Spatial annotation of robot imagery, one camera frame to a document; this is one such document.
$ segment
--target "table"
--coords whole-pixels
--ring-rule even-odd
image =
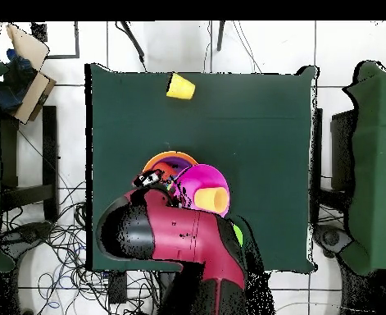
[[[169,74],[120,74],[95,64],[85,74],[92,236],[102,212],[131,189],[145,163],[171,149],[224,174],[231,195],[226,217],[241,229],[238,216],[250,223],[266,270],[314,269],[307,227],[315,67],[296,75],[180,73],[197,86],[190,101],[166,97]],[[179,270],[168,262],[108,259],[94,240],[87,240],[93,269]]]

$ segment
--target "black metal frame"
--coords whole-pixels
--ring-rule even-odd
[[[43,201],[44,217],[55,222],[59,216],[57,188],[57,113],[55,106],[43,107],[43,184],[17,187],[16,140],[19,121],[2,115],[2,194],[1,210],[10,211],[27,204]]]

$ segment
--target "tangled wires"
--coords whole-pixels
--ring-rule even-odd
[[[70,307],[73,308],[75,315],[78,315],[75,307],[76,300],[81,296],[88,301],[96,301],[108,315],[121,315],[116,305],[114,311],[108,303],[108,279],[104,272],[90,272],[84,268],[86,253],[86,203],[73,203],[63,209],[60,217],[74,209],[73,224],[70,226],[60,226],[57,223],[52,225],[51,232],[47,240],[44,241],[56,254],[59,265],[52,273],[46,272],[39,277],[38,290],[40,296],[46,301],[44,306],[36,315],[41,315],[47,307],[61,310],[61,315],[68,315]],[[159,277],[155,272],[143,272],[144,277],[133,280],[128,284],[139,284],[139,294],[127,299],[130,309],[125,308],[122,315],[139,315],[146,299],[152,299],[153,315],[160,306],[160,295],[157,284],[160,283]],[[41,286],[41,283],[49,282],[49,286]],[[75,290],[75,295],[69,304],[64,308],[61,302],[60,291],[57,289]]]

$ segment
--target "floor tile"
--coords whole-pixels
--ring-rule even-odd
[[[341,291],[311,291],[310,315],[338,315]]]
[[[44,298],[50,295],[46,290],[41,290],[41,294]],[[21,308],[32,309],[34,315],[36,315],[47,302],[41,294],[37,289],[19,289]],[[41,315],[108,315],[108,312],[98,303],[92,294],[85,295],[88,299],[85,299],[81,294],[75,299],[77,294],[77,290],[54,291],[49,300],[51,306],[45,306]],[[105,296],[100,296],[99,300],[102,305],[107,308]]]
[[[130,289],[138,289],[140,288],[143,284],[143,288],[145,285],[147,285],[150,288],[150,274],[148,272],[142,272],[142,271],[127,271],[127,285],[128,288]],[[152,277],[153,284],[155,287],[158,289],[158,283],[155,279],[155,277]]]
[[[148,71],[199,72],[209,42],[207,24],[208,21],[135,21],[129,27],[145,53]],[[139,54],[128,36],[116,28],[115,22],[108,25],[109,68],[143,72]]]
[[[61,214],[59,224],[62,226],[75,225],[77,223],[75,220],[75,207],[71,206],[86,202],[86,189],[75,189],[73,192],[72,189],[59,189],[58,193]]]
[[[331,119],[333,115],[354,107],[352,100],[340,88],[318,88],[316,99],[317,107],[323,109],[321,175],[331,177]],[[322,178],[321,186],[329,188],[330,179]]]
[[[57,147],[59,187],[74,188],[85,181],[86,109],[84,87],[55,87],[46,105],[57,107]],[[17,139],[19,186],[43,183],[43,112],[34,121],[20,124]]]
[[[107,23],[82,21],[78,29],[79,58],[47,59],[41,68],[58,84],[84,84],[85,63],[107,65]]]
[[[275,315],[308,315],[308,291],[271,291],[275,301]]]
[[[273,271],[271,273],[269,287],[272,290],[275,289],[307,289],[309,286],[309,275],[293,273],[293,272],[281,272]]]
[[[47,21],[47,42],[50,49],[48,56],[75,55],[75,23],[74,21]],[[19,29],[32,34],[31,22],[14,22]]]
[[[320,290],[341,290],[341,272],[336,258],[326,258],[322,249],[314,243],[312,257],[318,265],[311,274],[311,288]]]
[[[238,21],[238,32],[232,21],[226,21],[220,52],[216,51],[219,25],[213,23],[213,72],[250,73],[253,63],[239,39]],[[241,26],[263,73],[295,74],[314,64],[314,21],[241,21]]]
[[[347,86],[359,62],[386,67],[386,21],[317,21],[318,85]]]
[[[86,106],[84,87],[55,87],[46,105],[57,106],[59,187],[76,187],[85,181]]]
[[[60,252],[59,255],[65,258],[65,253]],[[36,248],[28,251],[22,258],[18,276],[18,286],[20,287],[38,287],[47,286],[52,284],[51,277],[57,280],[61,264],[54,253],[53,249],[46,245],[41,244]],[[50,276],[43,276],[44,273],[49,273]],[[69,284],[63,281],[63,285],[68,287]]]
[[[17,134],[16,172],[18,185],[43,184],[43,115],[26,125],[20,123]]]

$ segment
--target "black border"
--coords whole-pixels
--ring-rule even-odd
[[[86,261],[85,269],[93,268],[93,105],[91,65],[84,64],[84,96],[86,106]]]
[[[47,56],[46,59],[78,59],[79,58],[79,29],[78,22],[74,23],[75,26],[75,54],[57,54],[53,56]]]

